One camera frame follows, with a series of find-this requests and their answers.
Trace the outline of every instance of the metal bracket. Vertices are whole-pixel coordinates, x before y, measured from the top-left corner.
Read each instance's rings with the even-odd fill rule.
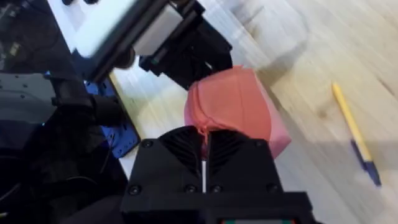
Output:
[[[108,78],[98,84],[86,82],[85,86],[87,92],[94,95],[116,96],[113,85]],[[112,149],[113,156],[117,159],[125,156],[141,141],[137,130],[127,113],[124,113],[124,117],[123,122],[119,126],[101,127],[106,140]]]

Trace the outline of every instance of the bolt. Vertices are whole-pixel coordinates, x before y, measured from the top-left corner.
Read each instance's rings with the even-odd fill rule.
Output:
[[[133,185],[129,188],[130,195],[138,195],[141,192],[141,187],[138,185]]]
[[[223,188],[222,188],[221,186],[219,186],[219,185],[213,186],[213,187],[211,188],[211,191],[212,191],[213,193],[220,193],[222,190],[223,190]]]
[[[276,184],[267,184],[266,188],[268,193],[276,193],[278,191],[278,186],[276,186]]]
[[[143,140],[143,142],[141,143],[141,145],[143,147],[151,147],[154,143],[151,140]]]
[[[196,191],[197,191],[197,188],[194,185],[187,185],[185,187],[186,193],[195,193]]]

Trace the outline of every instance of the wooden table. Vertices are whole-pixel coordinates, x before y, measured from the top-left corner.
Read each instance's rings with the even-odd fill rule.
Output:
[[[69,35],[95,6],[48,0]],[[398,223],[398,2],[395,0],[201,0],[233,45],[235,65],[257,71],[293,138],[276,159],[285,190],[308,192],[325,223]],[[142,138],[183,125],[187,93],[137,65],[111,79]],[[383,186],[350,146],[333,98],[337,81],[368,141]],[[121,159],[130,174],[135,151]]]

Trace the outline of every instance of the blue pen tip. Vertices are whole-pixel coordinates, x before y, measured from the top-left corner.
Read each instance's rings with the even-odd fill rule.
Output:
[[[365,162],[366,170],[369,176],[372,178],[374,184],[378,187],[381,186],[380,175],[374,165],[374,162]]]

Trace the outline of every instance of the yellow pen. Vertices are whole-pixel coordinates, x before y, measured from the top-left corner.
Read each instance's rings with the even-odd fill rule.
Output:
[[[372,178],[374,184],[376,184],[377,186],[381,186],[379,172],[374,165],[372,156],[363,140],[362,134],[359,131],[358,125],[354,120],[353,114],[349,110],[347,102],[344,99],[344,95],[341,91],[340,86],[337,83],[333,83],[332,90],[338,104],[340,105],[340,109],[344,114],[348,127],[353,134],[354,140],[351,142],[351,144],[355,150],[355,153],[358,156],[359,162],[361,163],[363,169],[369,173],[369,176]]]

